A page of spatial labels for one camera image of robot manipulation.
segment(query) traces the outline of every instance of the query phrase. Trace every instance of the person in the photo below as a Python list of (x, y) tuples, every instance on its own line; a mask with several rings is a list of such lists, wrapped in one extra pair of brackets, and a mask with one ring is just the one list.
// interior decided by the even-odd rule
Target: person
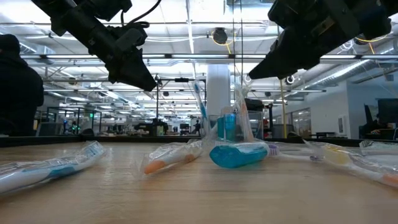
[(200, 135), (200, 123), (199, 120), (197, 120), (197, 123), (194, 125), (195, 130), (192, 131), (192, 134), (198, 133)]
[(376, 115), (376, 119), (370, 123), (370, 124), (365, 124), (362, 129), (362, 134), (380, 134), (381, 129), (391, 129), (388, 124), (384, 124), (380, 122), (379, 115)]
[(17, 37), (0, 35), (0, 121), (12, 126), (0, 132), (31, 136), (36, 109), (44, 103), (43, 80), (21, 59), (20, 50)]

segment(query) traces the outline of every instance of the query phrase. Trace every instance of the dark jacket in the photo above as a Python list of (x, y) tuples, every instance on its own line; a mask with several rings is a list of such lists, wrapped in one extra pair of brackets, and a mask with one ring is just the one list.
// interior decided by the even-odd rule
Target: dark jacket
[(36, 109), (44, 103), (43, 81), (19, 54), (0, 52), (0, 94), (0, 132), (32, 135)]

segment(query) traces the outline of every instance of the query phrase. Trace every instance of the packaged toothbrush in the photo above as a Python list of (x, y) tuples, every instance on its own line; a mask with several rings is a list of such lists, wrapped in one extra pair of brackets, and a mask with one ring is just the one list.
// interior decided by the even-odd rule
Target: packaged toothbrush
[(188, 143), (170, 143), (157, 148), (154, 152), (146, 154), (141, 164), (133, 164), (133, 171), (138, 170), (140, 177), (153, 174), (177, 164), (186, 164), (194, 161), (202, 154), (201, 141)]
[(202, 125), (204, 127), (205, 133), (208, 134), (209, 133), (209, 120), (207, 117), (207, 112), (206, 112), (206, 106), (201, 98), (201, 88), (199, 85), (199, 80), (195, 80), (192, 83), (192, 87), (193, 87), (193, 92), (195, 95), (195, 98), (197, 99), (198, 102), (198, 107), (200, 108), (200, 113), (201, 113), (201, 117), (202, 117)]
[(264, 160), (279, 154), (276, 148), (270, 148), (265, 142), (244, 142), (221, 144), (210, 152), (211, 160), (224, 168), (238, 168)]
[(362, 156), (345, 147), (333, 144), (324, 144), (322, 146), (312, 145), (318, 148), (317, 161), (324, 161), (351, 174), (398, 188), (398, 169), (396, 166), (398, 158), (394, 158), (390, 162), (385, 162), (374, 158), (377, 155), (374, 151), (372, 151), (373, 156)]
[(76, 154), (45, 161), (13, 162), (0, 166), (0, 194), (56, 179), (89, 168), (106, 149), (98, 142), (88, 142)]
[(238, 121), (242, 129), (244, 142), (254, 142), (253, 132), (251, 131), (249, 112), (246, 106), (246, 102), (244, 100), (245, 92), (247, 92), (247, 90), (244, 89), (241, 86), (241, 84), (235, 84), (234, 92), (235, 92), (234, 106), (236, 107), (237, 115), (239, 116)]

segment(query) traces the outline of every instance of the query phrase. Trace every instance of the black cable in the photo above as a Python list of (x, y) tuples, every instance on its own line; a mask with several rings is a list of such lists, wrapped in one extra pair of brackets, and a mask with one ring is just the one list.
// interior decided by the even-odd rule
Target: black cable
[(120, 21), (122, 23), (122, 26), (124, 27), (124, 12), (120, 13)]
[(153, 10), (155, 10), (155, 9), (157, 8), (157, 6), (159, 6), (159, 4), (160, 4), (161, 1), (162, 1), (162, 0), (157, 0), (157, 3), (156, 3), (151, 9), (149, 9), (147, 12), (145, 12), (145, 13), (142, 14), (141, 16), (139, 16), (139, 17), (133, 19), (130, 23), (137, 22), (138, 20), (140, 20), (140, 19), (142, 19), (142, 18), (148, 16), (148, 14), (150, 14)]

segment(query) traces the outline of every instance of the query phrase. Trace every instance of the desk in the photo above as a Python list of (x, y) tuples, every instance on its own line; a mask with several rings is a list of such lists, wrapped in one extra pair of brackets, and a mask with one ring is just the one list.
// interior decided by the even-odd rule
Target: desk
[(316, 133), (316, 134), (310, 134), (311, 137), (317, 137), (317, 139), (319, 138), (327, 138), (328, 136), (334, 136), (336, 135), (336, 133), (333, 132), (322, 132), (322, 133)]
[[(398, 190), (324, 164), (268, 159), (226, 170), (204, 154), (140, 180), (131, 161), (161, 144), (103, 145), (109, 156), (86, 171), (0, 196), (1, 223), (397, 223)], [(80, 147), (3, 148), (0, 164)]]

